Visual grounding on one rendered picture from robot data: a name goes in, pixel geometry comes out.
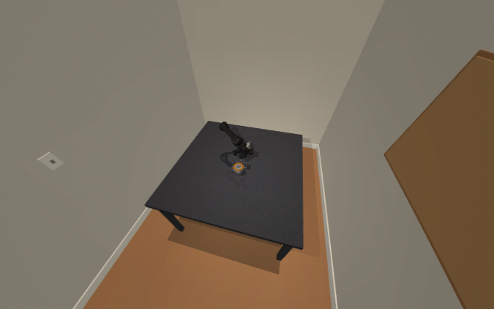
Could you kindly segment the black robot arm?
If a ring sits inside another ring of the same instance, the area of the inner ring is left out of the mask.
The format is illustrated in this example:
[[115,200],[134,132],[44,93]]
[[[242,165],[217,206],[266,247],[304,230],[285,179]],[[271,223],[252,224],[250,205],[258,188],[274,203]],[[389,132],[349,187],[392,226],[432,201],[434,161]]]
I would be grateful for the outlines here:
[[[233,145],[237,148],[240,149],[239,151],[239,157],[242,159],[247,157],[247,154],[250,152],[250,150],[246,147],[246,143],[244,142],[244,139],[242,137],[239,137],[238,135],[235,135],[230,129],[229,126],[226,122],[222,122],[219,125],[219,128],[222,131],[225,131],[231,138],[231,141],[233,142]],[[238,147],[237,147],[238,146]]]

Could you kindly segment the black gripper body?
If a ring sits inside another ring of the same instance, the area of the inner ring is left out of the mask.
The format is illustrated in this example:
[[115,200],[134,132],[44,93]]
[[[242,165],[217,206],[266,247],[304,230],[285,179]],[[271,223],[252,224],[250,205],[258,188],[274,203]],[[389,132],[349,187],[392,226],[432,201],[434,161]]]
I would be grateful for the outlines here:
[[[253,149],[249,149],[249,150],[250,150],[249,155],[253,155]],[[239,150],[239,151],[241,151],[241,150]],[[237,153],[239,153],[239,151],[238,151],[238,149],[234,149],[233,155],[237,156]]]

